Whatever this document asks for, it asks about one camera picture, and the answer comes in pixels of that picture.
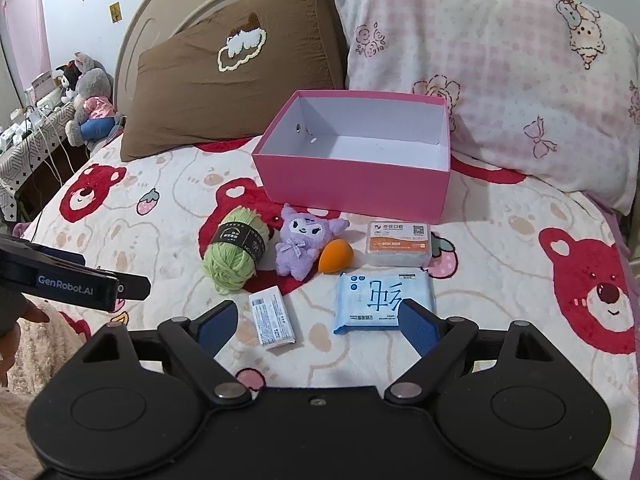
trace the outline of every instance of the geometric tablecloth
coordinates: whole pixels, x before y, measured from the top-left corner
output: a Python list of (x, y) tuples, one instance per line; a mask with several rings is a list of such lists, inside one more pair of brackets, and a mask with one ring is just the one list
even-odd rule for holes
[(34, 132), (18, 146), (0, 156), (0, 210), (6, 222), (17, 221), (16, 192), (60, 141), (66, 139), (65, 124), (75, 113), (73, 103), (65, 104), (34, 128)]

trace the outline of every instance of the metal screw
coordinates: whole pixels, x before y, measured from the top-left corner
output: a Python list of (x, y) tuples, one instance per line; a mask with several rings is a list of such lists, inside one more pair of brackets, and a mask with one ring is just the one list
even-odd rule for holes
[(416, 383), (396, 383), (391, 386), (391, 395), (398, 399), (413, 399), (422, 393), (422, 388)]
[(244, 395), (246, 388), (240, 383), (222, 383), (213, 391), (220, 399), (237, 399)]

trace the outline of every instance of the pink curtain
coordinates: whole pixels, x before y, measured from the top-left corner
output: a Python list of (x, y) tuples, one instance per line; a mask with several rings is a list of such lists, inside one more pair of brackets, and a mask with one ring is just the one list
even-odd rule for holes
[(51, 70), (42, 0), (3, 0), (2, 8), (22, 88)]

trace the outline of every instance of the blue pants on plush toy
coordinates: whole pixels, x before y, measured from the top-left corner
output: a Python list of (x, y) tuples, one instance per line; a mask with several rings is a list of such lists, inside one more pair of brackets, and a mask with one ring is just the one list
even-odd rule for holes
[(100, 140), (109, 135), (116, 121), (113, 117), (102, 117), (100, 119), (89, 119), (80, 124), (80, 135), (82, 140)]

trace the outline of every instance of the pink box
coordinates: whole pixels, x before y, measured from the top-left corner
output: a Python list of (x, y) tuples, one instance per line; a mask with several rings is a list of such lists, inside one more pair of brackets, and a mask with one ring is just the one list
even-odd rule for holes
[(252, 156), (276, 203), (437, 224), (450, 173), (446, 101), (299, 90)]

